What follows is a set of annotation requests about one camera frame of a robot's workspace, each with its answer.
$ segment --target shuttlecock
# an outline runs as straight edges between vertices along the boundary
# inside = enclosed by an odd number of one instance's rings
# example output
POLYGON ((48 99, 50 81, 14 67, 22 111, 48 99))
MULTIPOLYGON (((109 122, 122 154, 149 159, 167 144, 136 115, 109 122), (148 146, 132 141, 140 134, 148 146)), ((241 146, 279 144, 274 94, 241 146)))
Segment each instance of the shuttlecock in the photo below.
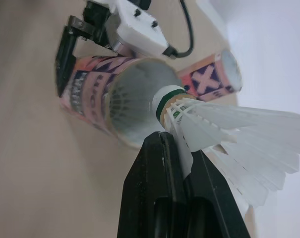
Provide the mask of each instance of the shuttlecock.
POLYGON ((205 103, 178 86, 160 89, 152 110, 178 144, 184 177, 191 152, 203 150, 254 207, 264 204, 268 190, 283 189, 286 173, 299 171, 298 114, 205 103))

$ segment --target white robot part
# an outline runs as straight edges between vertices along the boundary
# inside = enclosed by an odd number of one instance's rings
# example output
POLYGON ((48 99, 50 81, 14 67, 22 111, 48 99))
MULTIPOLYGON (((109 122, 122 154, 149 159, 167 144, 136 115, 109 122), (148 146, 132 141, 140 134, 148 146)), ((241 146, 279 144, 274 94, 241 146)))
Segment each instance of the white robot part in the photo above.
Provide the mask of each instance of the white robot part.
MULTIPOLYGON (((94 2, 108 7, 111 14, 120 19, 116 28, 120 44, 153 57, 159 57, 169 46, 156 19, 128 0, 94 0, 94 2)), ((107 33, 111 35, 110 42, 114 42, 113 32, 107 30, 107 33)))

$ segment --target beige floor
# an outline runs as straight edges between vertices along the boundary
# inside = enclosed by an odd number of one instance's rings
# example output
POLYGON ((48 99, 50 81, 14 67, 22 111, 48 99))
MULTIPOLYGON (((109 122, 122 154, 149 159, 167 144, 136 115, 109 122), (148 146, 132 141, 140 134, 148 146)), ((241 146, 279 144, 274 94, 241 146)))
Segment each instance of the beige floor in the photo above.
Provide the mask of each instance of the beige floor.
MULTIPOLYGON (((227 45, 188 2, 197 44, 187 59, 170 61, 177 69, 227 45)), ((84 5, 0 0, 0 238, 116 237, 122 184, 137 152, 65 115, 55 95, 60 33, 84 5)), ((168 40, 185 50, 178 1, 153 0, 151 12, 168 40)))

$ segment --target pink cylinder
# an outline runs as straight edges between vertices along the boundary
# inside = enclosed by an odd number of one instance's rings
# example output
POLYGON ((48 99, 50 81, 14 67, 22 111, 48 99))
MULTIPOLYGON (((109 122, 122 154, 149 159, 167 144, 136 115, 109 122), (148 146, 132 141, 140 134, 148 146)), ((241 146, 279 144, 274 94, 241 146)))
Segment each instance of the pink cylinder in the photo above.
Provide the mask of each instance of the pink cylinder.
POLYGON ((181 70, 179 77, 188 94, 205 102, 238 92, 242 88, 239 66, 228 50, 181 70))

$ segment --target screw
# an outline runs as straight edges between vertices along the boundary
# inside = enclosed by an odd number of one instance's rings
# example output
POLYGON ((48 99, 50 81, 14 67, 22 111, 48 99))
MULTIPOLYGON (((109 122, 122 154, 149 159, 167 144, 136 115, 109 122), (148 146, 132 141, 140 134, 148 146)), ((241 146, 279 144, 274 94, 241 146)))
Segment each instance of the screw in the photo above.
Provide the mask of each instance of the screw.
POLYGON ((152 28, 155 28, 155 27, 157 27, 158 25, 159 25, 159 24, 158 24, 157 21, 153 21, 151 26, 152 26, 152 28))
POLYGON ((141 11, 137 8, 134 12, 134 17, 141 15, 141 11))

